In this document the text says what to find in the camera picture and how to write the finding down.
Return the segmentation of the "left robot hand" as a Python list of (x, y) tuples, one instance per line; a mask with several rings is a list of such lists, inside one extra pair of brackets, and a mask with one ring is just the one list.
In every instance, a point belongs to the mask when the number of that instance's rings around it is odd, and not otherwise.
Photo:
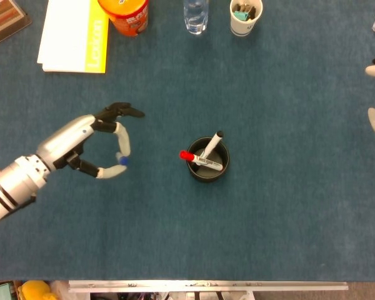
[[(96, 179), (116, 177), (127, 169), (127, 158), (131, 154), (129, 134), (126, 128), (116, 121), (121, 116), (143, 118), (145, 114), (128, 102), (115, 102), (96, 114), (83, 115), (67, 123), (37, 147), (36, 155), (50, 171), (68, 165)], [(116, 165), (108, 168), (97, 167), (80, 158), (85, 141), (96, 131), (117, 136), (119, 151), (116, 153)]]

